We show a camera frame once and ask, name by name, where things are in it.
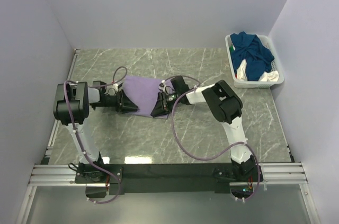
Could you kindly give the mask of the purple t shirt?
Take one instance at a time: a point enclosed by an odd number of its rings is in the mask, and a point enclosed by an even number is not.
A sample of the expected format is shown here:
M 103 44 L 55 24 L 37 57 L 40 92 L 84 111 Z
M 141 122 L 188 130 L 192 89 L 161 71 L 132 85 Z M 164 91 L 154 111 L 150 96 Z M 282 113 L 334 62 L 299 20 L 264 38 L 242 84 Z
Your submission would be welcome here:
M 157 101 L 161 79 L 127 75 L 122 88 L 127 97 L 138 107 L 132 115 L 152 118 L 150 115 Z

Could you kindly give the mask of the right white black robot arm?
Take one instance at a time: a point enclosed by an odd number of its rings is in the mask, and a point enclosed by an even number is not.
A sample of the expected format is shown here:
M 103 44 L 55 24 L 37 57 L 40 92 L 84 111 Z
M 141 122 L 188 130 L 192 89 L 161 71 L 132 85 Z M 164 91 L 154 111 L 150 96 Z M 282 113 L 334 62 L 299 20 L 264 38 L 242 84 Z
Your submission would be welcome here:
M 230 150 L 230 159 L 233 172 L 236 176 L 250 176 L 254 169 L 260 171 L 257 157 L 247 144 L 247 138 L 242 125 L 243 103 L 240 97 L 224 81 L 201 87 L 200 82 L 190 76 L 187 78 L 197 82 L 193 88 L 189 88 L 184 76 L 172 76 L 159 84 L 157 101 L 150 115 L 160 117 L 171 114 L 172 133 L 179 148 L 189 157 L 200 160 L 214 160 Z M 179 104 L 192 105 L 206 103 L 213 117 L 221 123 L 229 146 L 213 157 L 197 157 L 189 153 L 179 141 L 174 128 L 174 113 Z

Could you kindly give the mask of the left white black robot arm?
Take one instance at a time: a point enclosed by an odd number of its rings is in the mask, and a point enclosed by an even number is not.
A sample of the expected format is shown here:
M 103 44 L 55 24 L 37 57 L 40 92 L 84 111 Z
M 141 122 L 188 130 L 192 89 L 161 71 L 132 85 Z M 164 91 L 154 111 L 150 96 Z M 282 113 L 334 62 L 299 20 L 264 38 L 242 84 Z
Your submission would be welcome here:
M 138 106 L 127 97 L 122 84 L 97 80 L 89 86 L 87 82 L 67 80 L 57 85 L 53 115 L 73 138 L 79 153 L 77 172 L 80 174 L 86 172 L 86 166 L 92 166 L 95 172 L 108 173 L 87 129 L 90 109 L 97 107 L 111 107 L 122 114 L 138 111 Z

